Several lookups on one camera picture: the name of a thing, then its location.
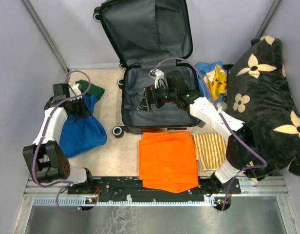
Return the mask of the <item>dark green cloth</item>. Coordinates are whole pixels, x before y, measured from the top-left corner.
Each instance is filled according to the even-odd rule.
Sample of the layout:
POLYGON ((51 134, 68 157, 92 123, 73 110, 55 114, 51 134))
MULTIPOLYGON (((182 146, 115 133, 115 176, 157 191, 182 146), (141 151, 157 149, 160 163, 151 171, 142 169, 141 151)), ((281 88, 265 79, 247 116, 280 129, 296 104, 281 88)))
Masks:
MULTIPOLYGON (((80 89, 81 93, 84 93, 90 85, 88 81, 85 81, 85 80, 82 80, 82 79, 76 81, 75 83, 80 85, 79 89, 80 89)), ((100 101, 100 99, 104 95, 104 92, 105 92, 104 88, 101 88, 99 86, 91 84, 90 88, 89 88, 89 90, 86 94, 89 95, 89 96, 95 96, 96 101, 100 101)))

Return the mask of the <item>blue garment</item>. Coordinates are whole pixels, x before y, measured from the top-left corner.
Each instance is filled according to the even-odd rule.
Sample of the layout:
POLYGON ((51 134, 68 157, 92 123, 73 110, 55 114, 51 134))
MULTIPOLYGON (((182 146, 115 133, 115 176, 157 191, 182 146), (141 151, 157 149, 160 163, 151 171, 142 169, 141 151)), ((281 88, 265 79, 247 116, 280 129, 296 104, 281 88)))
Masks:
POLYGON ((107 133, 93 115, 76 119, 69 114, 62 128, 59 146, 67 158, 72 158, 106 142, 107 133))

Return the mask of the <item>orange cloth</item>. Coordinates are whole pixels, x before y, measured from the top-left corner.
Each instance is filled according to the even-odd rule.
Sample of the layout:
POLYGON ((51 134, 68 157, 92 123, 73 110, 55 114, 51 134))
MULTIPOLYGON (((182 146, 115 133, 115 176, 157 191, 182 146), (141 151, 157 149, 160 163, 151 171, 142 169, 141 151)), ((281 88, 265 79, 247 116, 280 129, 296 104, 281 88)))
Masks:
POLYGON ((187 131, 144 133, 138 163, 145 188, 181 193, 199 185, 193 138, 187 131))

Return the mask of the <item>light blue Pikachu shirt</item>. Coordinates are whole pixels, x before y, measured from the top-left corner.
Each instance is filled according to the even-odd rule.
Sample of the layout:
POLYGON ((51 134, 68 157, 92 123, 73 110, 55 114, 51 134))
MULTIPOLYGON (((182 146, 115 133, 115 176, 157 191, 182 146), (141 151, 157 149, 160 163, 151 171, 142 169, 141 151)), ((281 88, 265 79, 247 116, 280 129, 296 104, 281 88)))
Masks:
POLYGON ((203 83, 197 75, 200 92, 211 101, 210 95, 207 92, 209 90, 216 103, 223 101, 227 92, 227 71, 223 67, 223 62, 198 62, 195 64, 195 67, 201 73, 204 80, 203 83))

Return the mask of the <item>yellow white striped towel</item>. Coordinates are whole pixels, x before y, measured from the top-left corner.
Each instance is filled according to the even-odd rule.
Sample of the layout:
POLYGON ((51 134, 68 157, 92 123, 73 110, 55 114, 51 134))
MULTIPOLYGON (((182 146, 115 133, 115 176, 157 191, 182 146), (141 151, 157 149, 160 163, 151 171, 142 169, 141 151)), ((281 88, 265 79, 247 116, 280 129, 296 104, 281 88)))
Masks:
POLYGON ((219 133, 199 133, 192 137, 202 170, 217 170, 226 159, 226 140, 219 133))

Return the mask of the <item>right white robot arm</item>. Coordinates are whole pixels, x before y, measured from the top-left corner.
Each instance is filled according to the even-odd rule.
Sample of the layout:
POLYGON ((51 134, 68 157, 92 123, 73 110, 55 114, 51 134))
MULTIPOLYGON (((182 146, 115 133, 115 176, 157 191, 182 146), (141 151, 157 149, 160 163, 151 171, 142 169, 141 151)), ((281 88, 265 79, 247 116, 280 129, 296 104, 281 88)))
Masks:
POLYGON ((151 110, 172 102, 210 125, 213 133, 158 132, 139 141, 139 177, 145 188, 180 193, 198 186, 197 167, 213 169, 203 185, 206 194, 223 193, 229 181, 252 167, 259 147, 251 128, 189 89, 178 71, 151 70, 153 85, 144 89, 140 109, 151 110))

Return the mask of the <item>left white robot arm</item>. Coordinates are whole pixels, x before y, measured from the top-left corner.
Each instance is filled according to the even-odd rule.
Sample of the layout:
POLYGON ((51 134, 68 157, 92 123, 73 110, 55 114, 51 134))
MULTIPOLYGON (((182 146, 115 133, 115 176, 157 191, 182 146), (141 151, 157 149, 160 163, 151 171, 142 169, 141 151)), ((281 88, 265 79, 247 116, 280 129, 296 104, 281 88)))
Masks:
POLYGON ((59 145, 64 123, 69 115, 75 119, 88 117, 90 111, 80 84, 53 85, 53 96, 44 106, 44 120, 38 136, 22 154, 33 181, 41 187, 57 183, 78 186, 85 193, 95 189, 95 181, 86 168, 71 166, 59 145))

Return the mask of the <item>black open suitcase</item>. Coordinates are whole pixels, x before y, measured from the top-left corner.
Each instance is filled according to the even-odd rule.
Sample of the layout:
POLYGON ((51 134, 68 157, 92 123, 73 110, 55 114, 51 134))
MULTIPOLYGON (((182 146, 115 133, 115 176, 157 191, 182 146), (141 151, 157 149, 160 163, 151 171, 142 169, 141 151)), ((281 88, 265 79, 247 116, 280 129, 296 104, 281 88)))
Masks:
POLYGON ((93 18, 101 23, 125 69, 118 79, 122 91, 122 126, 112 133, 181 131, 197 126, 200 120, 174 103, 150 112, 136 108, 144 88, 153 85, 149 72, 159 66, 165 74, 180 72, 189 89, 198 89, 196 72, 184 59, 193 51, 187 3, 184 0, 108 0, 94 9, 93 18))

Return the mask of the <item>black flower pattern blanket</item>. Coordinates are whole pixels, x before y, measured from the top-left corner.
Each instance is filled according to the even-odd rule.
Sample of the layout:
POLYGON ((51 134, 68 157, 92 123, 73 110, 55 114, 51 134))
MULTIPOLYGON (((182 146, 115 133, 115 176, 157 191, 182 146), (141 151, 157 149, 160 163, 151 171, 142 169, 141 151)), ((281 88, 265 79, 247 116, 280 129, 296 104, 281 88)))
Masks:
POLYGON ((300 176, 300 114, 293 101, 282 60, 280 39, 252 39, 250 48, 231 68, 227 79, 227 113, 253 122, 265 168, 245 172, 262 178, 287 169, 300 176))

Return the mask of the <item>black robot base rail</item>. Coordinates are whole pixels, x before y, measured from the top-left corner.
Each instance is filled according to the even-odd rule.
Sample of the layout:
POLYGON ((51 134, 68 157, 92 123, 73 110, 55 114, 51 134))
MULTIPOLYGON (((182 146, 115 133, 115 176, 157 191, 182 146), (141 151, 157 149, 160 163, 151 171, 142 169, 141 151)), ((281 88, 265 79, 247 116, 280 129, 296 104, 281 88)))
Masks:
POLYGON ((89 182, 73 185, 70 195, 93 195, 99 202, 126 201, 129 195, 133 202, 187 202, 204 201, 205 196, 225 195, 229 183, 221 184, 215 177, 199 177, 198 186, 180 193, 149 189, 138 177, 102 176, 93 177, 89 182))

